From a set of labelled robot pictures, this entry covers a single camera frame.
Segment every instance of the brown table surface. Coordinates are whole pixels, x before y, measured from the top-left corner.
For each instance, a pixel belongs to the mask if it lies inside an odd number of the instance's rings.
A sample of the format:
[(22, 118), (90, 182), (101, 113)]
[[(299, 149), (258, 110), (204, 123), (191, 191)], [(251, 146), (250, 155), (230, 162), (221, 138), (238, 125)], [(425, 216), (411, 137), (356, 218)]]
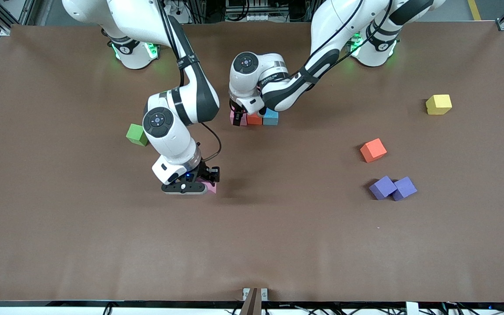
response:
[[(308, 56), (309, 24), (187, 26), (222, 108), (216, 196), (167, 196), (158, 154), (126, 138), (176, 86), (172, 51), (144, 70), (98, 28), (14, 27), (0, 40), (0, 300), (504, 301), (504, 32), (406, 26), (379, 68), (346, 60), (273, 126), (228, 122), (245, 50)], [(430, 116), (424, 100), (450, 94)], [(190, 128), (208, 155), (202, 126)], [(358, 151), (380, 137), (388, 154)], [(419, 192), (376, 201), (376, 178)]]

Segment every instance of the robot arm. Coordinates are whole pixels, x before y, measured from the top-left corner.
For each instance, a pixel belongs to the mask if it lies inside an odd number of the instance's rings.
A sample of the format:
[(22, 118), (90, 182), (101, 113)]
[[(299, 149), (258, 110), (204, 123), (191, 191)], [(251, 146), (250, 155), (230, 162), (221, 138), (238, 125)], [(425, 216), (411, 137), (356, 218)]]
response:
[(141, 69), (157, 58), (150, 44), (126, 36), (116, 26), (106, 0), (62, 0), (62, 4), (75, 20), (100, 25), (110, 38), (116, 56), (127, 68)]
[(156, 0), (63, 0), (64, 7), (82, 22), (100, 24), (108, 37), (124, 37), (172, 47), (178, 68), (184, 70), (188, 84), (149, 97), (143, 129), (151, 145), (160, 153), (153, 165), (166, 193), (201, 194), (204, 183), (214, 186), (219, 169), (209, 169), (188, 128), (208, 122), (217, 115), (219, 98), (203, 73), (198, 56), (175, 18), (167, 16)]
[[(286, 68), (273, 75), (278, 71), (274, 62), (277, 60), (284, 64), (278, 54), (242, 52), (236, 56), (230, 74), (231, 106), (236, 110), (244, 108), (248, 113), (254, 113), (263, 106), (276, 112), (290, 108), (300, 95), (338, 62), (340, 50), (357, 32), (366, 34), (365, 38), (371, 44), (360, 46), (356, 58), (367, 66), (380, 66), (390, 55), (392, 43), (396, 43), (402, 26), (443, 2), (326, 0), (312, 18), (310, 57), (291, 77)], [(256, 86), (260, 87), (262, 97), (259, 97)]]

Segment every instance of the cube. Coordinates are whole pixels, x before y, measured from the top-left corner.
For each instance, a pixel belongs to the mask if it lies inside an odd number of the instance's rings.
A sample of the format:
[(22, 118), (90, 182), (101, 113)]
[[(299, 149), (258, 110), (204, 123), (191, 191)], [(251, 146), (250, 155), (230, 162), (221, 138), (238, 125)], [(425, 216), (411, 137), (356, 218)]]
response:
[(147, 145), (147, 136), (145, 135), (144, 128), (138, 124), (131, 124), (129, 126), (126, 138), (136, 145)]
[(240, 122), (236, 122), (234, 121), (235, 119), (235, 112), (233, 112), (231, 110), (231, 115), (230, 115), (230, 119), (231, 119), (231, 124), (233, 126), (246, 126), (248, 125), (246, 122), (248, 121), (248, 118), (247, 118), (247, 115), (246, 114), (242, 114), (242, 117), (240, 119)]
[(201, 178), (198, 178), (198, 179), (196, 180), (196, 182), (198, 182), (198, 183), (202, 183), (202, 184), (204, 184), (204, 185), (207, 187), (207, 192), (206, 192), (206, 194), (212, 194), (212, 193), (216, 194), (216, 193), (217, 193), (217, 185), (213, 186), (213, 184), (211, 184), (211, 183), (210, 183), (210, 182), (208, 182), (208, 181), (204, 181), (204, 180), (202, 180)]
[(264, 120), (263, 120), (264, 125), (277, 126), (279, 119), (280, 119), (280, 114), (278, 112), (275, 112), (274, 110), (266, 108), (266, 115), (264, 115)]
[(246, 116), (246, 123), (247, 124), (262, 124), (262, 118), (258, 116), (258, 114), (248, 114)]
[(390, 177), (384, 176), (376, 183), (372, 184), (372, 186), (370, 186), (368, 189), (372, 191), (372, 194), (376, 197), (376, 199), (383, 200), (398, 188), (396, 188), (396, 185), (392, 182)]
[(400, 201), (417, 192), (416, 187), (413, 185), (412, 180), (409, 177), (404, 177), (399, 181), (394, 182), (394, 185), (397, 190), (392, 194), (392, 197), (396, 201)]
[(433, 95), (425, 102), (425, 105), (429, 115), (444, 115), (452, 108), (448, 94)]
[(384, 145), (382, 145), (380, 138), (376, 138), (365, 143), (363, 147), (360, 148), (360, 153), (363, 155), (364, 160), (367, 163), (370, 163), (380, 159), (383, 155), (385, 155), (386, 149), (384, 149)]

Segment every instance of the purple cube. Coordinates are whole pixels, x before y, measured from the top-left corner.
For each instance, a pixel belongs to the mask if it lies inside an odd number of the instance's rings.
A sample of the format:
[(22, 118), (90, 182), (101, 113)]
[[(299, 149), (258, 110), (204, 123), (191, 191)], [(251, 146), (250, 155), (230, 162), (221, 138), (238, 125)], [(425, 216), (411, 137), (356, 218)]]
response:
[(391, 193), (396, 191), (396, 185), (392, 182), (390, 177), (384, 176), (379, 179), (376, 183), (372, 184), (368, 189), (370, 189), (373, 195), (378, 200), (382, 200), (388, 197)]
[(396, 186), (396, 191), (392, 194), (394, 200), (400, 201), (409, 195), (417, 192), (416, 187), (413, 185), (412, 180), (409, 177), (404, 177), (399, 181), (394, 182)]

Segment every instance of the stack of cubes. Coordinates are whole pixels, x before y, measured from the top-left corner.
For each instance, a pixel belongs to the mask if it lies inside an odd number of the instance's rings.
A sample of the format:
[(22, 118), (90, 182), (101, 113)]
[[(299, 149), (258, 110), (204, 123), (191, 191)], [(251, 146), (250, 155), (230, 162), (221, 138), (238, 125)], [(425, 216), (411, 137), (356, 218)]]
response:
[[(234, 125), (235, 113), (231, 111), (230, 120), (231, 124)], [(269, 108), (266, 108), (266, 114), (264, 117), (258, 116), (258, 114), (242, 114), (242, 119), (240, 119), (240, 126), (248, 126), (250, 124), (258, 124), (264, 126), (277, 126), (279, 122), (279, 113), (275, 112)]]

